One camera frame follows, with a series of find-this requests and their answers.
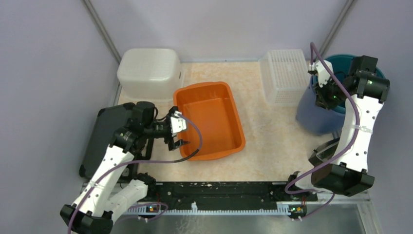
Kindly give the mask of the white perforated basket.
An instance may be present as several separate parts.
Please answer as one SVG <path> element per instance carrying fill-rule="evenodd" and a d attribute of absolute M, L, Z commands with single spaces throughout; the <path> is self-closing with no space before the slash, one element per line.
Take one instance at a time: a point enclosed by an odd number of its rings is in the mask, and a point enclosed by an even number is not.
<path fill-rule="evenodd" d="M 269 50 L 258 59 L 258 63 L 266 103 L 282 107 L 298 106 L 310 80 L 303 51 Z"/>

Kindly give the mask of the translucent white plastic tub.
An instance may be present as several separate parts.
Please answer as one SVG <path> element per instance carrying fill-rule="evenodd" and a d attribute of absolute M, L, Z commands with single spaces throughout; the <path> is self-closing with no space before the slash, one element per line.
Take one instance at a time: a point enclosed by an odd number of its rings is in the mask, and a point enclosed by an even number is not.
<path fill-rule="evenodd" d="M 117 78 L 130 100 L 168 102 L 184 86 L 185 72 L 172 49 L 133 48 L 124 53 Z"/>

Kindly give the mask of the orange plastic tub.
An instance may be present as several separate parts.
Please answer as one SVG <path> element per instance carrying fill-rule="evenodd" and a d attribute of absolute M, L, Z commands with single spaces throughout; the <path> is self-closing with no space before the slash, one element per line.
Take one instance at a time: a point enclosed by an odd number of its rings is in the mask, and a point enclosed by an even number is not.
<path fill-rule="evenodd" d="M 202 82 L 175 91 L 174 105 L 195 124 L 178 137 L 188 144 L 180 148 L 182 157 L 196 149 L 195 160 L 216 160 L 238 153 L 246 139 L 230 86 L 222 81 Z"/>

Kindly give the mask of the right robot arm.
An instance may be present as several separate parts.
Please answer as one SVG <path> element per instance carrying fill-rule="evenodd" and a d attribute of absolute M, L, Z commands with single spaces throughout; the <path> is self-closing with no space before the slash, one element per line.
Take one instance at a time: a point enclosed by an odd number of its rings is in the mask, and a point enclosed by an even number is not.
<path fill-rule="evenodd" d="M 378 59 L 354 57 L 341 84 L 318 79 L 316 105 L 333 109 L 345 103 L 345 119 L 330 162 L 311 174 L 311 184 L 335 194 L 353 196 L 374 184 L 367 156 L 376 118 L 387 100 L 390 81 L 377 75 Z"/>

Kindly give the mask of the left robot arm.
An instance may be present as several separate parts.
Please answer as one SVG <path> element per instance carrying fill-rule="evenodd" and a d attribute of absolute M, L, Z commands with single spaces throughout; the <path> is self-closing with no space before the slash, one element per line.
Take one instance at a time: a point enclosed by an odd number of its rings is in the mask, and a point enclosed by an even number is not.
<path fill-rule="evenodd" d="M 139 173 L 129 184 L 112 195 L 113 189 L 129 165 L 172 164 L 194 157 L 203 145 L 199 128 L 173 106 L 166 116 L 156 119 L 157 108 L 152 102 L 140 101 L 131 105 L 131 116 L 126 123 L 114 131 L 105 155 L 88 185 L 71 204 L 66 204 L 60 216 L 67 225 L 67 233 L 109 234 L 117 220 L 140 200 L 151 201 L 156 196 L 155 179 Z M 151 139 L 162 138 L 173 151 L 188 141 L 174 137 L 191 125 L 199 137 L 198 148 L 189 156 L 178 160 L 142 160 L 142 150 Z"/>

